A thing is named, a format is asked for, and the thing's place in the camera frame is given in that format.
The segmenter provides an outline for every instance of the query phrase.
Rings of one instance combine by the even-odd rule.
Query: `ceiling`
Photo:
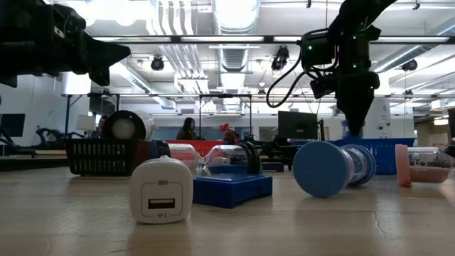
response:
[[[121,0],[112,0],[116,4]],[[66,2],[75,8],[81,16],[80,11],[83,1],[67,0],[54,1],[55,3]],[[302,35],[308,31],[325,28],[334,20],[338,14],[338,8],[343,1],[312,1],[311,8],[306,8],[306,1],[283,1],[283,0],[263,0],[259,10],[257,23],[257,34],[261,35]],[[375,21],[374,26],[382,29],[382,35],[389,36],[419,36],[431,35],[431,32],[455,16],[455,2],[449,0],[421,0],[421,7],[412,10],[415,1],[397,1]],[[97,17],[103,15],[96,22],[86,29],[91,36],[125,36],[125,35],[148,35],[145,19],[148,17],[148,0],[129,1],[128,13],[136,19],[131,26],[120,26],[115,20],[109,20],[108,14],[99,14],[96,10],[91,15]],[[195,0],[191,2],[192,8],[192,27],[195,34],[214,34],[213,14],[209,0]],[[112,8],[106,8],[104,12],[109,12]],[[150,68],[151,60],[154,55],[163,55],[158,45],[130,45],[132,55],[127,60],[127,67],[134,70],[157,92],[174,93],[174,70],[164,57],[165,68],[162,71],[153,71]],[[278,77],[279,73],[273,73],[270,68],[270,61],[277,52],[279,45],[260,45],[260,49],[251,50],[248,59],[247,75],[243,85],[243,92],[257,93],[259,83],[265,84],[268,88]],[[373,62],[380,61],[395,51],[403,48],[401,45],[371,45],[370,59]],[[208,45],[197,45],[198,54],[202,63],[204,73],[208,77],[208,87],[211,90],[220,88],[220,68],[218,65],[217,51],[208,48]],[[298,46],[289,45],[290,63],[294,63],[299,54]],[[438,46],[430,50],[415,60],[419,67],[414,72],[405,73],[402,70],[391,70],[382,74],[389,79],[390,90],[392,93],[402,94],[407,88],[437,79],[447,73],[453,72],[451,67],[455,65],[455,46]],[[285,73],[291,65],[283,69]],[[283,79],[274,93],[286,93],[289,86],[294,81],[297,74],[302,70],[299,66],[296,74],[291,74]],[[304,77],[300,81],[296,92],[310,92],[310,78]],[[435,83],[432,86],[420,90],[418,94],[434,94],[438,92],[448,93],[451,88],[455,90],[455,76],[444,82]],[[121,75],[112,74],[111,92],[132,93],[137,92],[127,80]],[[431,99],[415,100],[418,102],[429,102]]]

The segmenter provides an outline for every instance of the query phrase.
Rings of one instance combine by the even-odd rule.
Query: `desk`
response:
[[[454,255],[454,181],[408,189],[378,177],[321,199],[289,172],[272,175],[271,197],[233,210],[193,205],[184,222],[137,225],[127,178],[1,172],[1,255]]]

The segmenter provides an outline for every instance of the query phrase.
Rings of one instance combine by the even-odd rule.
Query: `computer monitor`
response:
[[[278,136],[289,139],[318,139],[318,115],[278,111]]]
[[[0,127],[10,137],[22,137],[25,114],[0,114]]]

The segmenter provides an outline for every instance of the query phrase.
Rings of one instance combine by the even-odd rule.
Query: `white wall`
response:
[[[35,136],[37,126],[65,130],[66,98],[62,97],[63,85],[53,78],[18,76],[18,87],[11,88],[0,84],[2,103],[1,114],[26,114],[22,137],[12,138],[21,146],[39,143]],[[70,110],[69,131],[75,130],[77,116],[87,114],[88,98],[78,100]]]
[[[194,105],[177,105],[178,112],[181,108],[194,108]],[[162,110],[161,107],[157,104],[125,104],[121,105],[121,110],[143,110],[151,114],[175,114],[175,110]],[[199,116],[191,116],[196,121],[196,126],[199,126]],[[187,116],[160,116],[155,115],[155,123],[158,126],[162,127],[181,127],[183,121]],[[344,116],[337,117],[328,117],[328,116],[319,116],[324,119],[324,126],[329,127],[328,138],[330,140],[341,139],[343,136],[343,128],[341,126],[341,121],[344,120]],[[232,127],[249,127],[250,126],[250,117],[246,114],[241,117],[204,117],[202,118],[203,127],[216,127],[218,125],[229,123]],[[259,127],[277,127],[278,126],[278,116],[254,116],[252,117],[252,128],[253,134],[259,136]],[[403,116],[393,116],[391,117],[390,128],[392,130],[392,138],[403,138],[414,137],[414,119],[413,117],[406,117],[406,120]]]

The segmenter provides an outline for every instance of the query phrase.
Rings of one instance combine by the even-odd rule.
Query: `clear plastic container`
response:
[[[171,158],[181,160],[194,177],[213,174],[261,174],[259,154],[248,142],[214,146],[205,158],[189,144],[169,144]]]
[[[398,182],[443,183],[454,173],[455,158],[436,147],[395,146]]]
[[[300,148],[292,168],[298,185],[312,196],[327,198],[346,186],[367,183],[376,172],[373,155],[363,146],[340,147],[310,142]]]

